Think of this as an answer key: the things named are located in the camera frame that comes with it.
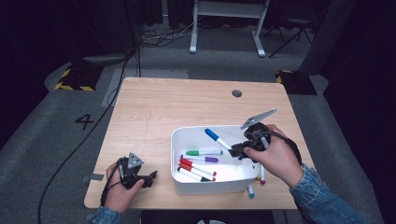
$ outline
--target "blue marker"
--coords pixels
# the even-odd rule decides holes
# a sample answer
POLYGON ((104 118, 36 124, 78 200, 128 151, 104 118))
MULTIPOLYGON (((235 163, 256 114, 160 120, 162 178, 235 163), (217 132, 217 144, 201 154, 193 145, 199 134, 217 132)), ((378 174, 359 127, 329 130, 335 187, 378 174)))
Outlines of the blue marker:
POLYGON ((223 140, 221 140, 215 133, 213 133, 210 129, 205 129, 205 133, 207 135, 209 135, 209 137, 211 137, 213 140, 215 140, 215 142, 219 143, 222 147, 224 147, 225 149, 231 149, 230 146, 228 146, 225 142, 223 142, 223 140))
POLYGON ((248 190, 248 196, 250 196, 250 198, 254 198, 254 190, 251 184, 247 186, 247 190, 248 190))

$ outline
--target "number 4 marking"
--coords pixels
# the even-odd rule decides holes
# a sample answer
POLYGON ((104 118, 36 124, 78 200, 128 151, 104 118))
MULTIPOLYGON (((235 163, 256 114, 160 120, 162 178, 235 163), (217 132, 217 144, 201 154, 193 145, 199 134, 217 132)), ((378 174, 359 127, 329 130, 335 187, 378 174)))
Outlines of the number 4 marking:
POLYGON ((85 131, 88 123, 93 123, 93 120, 90 120, 90 118, 91 118, 90 114, 85 114, 81 118, 76 119, 75 123, 84 123, 84 127, 82 128, 82 131, 85 131))

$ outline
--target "white stand leg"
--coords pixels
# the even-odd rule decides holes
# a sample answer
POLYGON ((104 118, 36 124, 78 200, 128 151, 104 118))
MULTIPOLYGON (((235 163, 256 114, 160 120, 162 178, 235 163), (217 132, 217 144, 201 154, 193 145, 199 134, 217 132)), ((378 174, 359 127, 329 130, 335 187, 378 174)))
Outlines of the white stand leg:
POLYGON ((257 24, 257 30, 251 32, 251 34, 253 35, 254 43, 256 44, 257 52, 259 53, 260 57, 265 57, 265 51, 262 47, 262 42, 260 41, 260 32, 262 31, 262 23, 264 22, 266 12, 267 6, 266 4, 264 4, 262 8, 262 14, 260 15, 259 24, 257 24))
POLYGON ((195 53, 197 51, 197 38, 198 38, 197 23, 198 23, 198 0, 195 0, 190 53, 195 53))

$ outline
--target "green marker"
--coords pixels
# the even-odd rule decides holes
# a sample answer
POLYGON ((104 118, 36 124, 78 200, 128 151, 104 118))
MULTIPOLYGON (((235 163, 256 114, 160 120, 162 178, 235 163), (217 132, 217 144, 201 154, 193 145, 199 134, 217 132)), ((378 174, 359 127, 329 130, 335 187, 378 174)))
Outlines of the green marker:
POLYGON ((222 155, 220 149, 201 149, 201 150, 191 150, 187 151, 186 155, 189 156, 203 156, 203 155, 222 155))

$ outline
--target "hand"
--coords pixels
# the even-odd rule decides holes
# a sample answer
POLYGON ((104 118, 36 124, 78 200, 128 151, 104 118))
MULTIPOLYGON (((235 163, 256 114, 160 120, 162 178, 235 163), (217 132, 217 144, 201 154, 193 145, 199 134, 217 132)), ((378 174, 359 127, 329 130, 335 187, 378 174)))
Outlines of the hand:
MULTIPOLYGON (((116 166, 116 163, 111 164, 107 168, 107 178, 111 175, 111 171, 116 166)), ((111 178, 109 186, 113 186, 108 190, 105 207, 110 208, 112 210, 118 211, 120 213, 124 213, 129 206, 131 205, 132 199, 136 195, 136 193, 142 189, 143 184, 145 183, 144 179, 137 181, 131 189, 126 189, 120 182, 120 170, 117 168, 113 177, 111 178)))
MULTIPOLYGON (((270 132, 286 136, 274 124, 266 126, 270 132)), ((271 135, 271 144, 265 151, 257 151, 250 147, 246 147, 244 151, 251 159, 261 163, 268 172, 282 179, 290 188, 296 186, 303 177, 303 168, 291 148, 281 138, 271 135)))

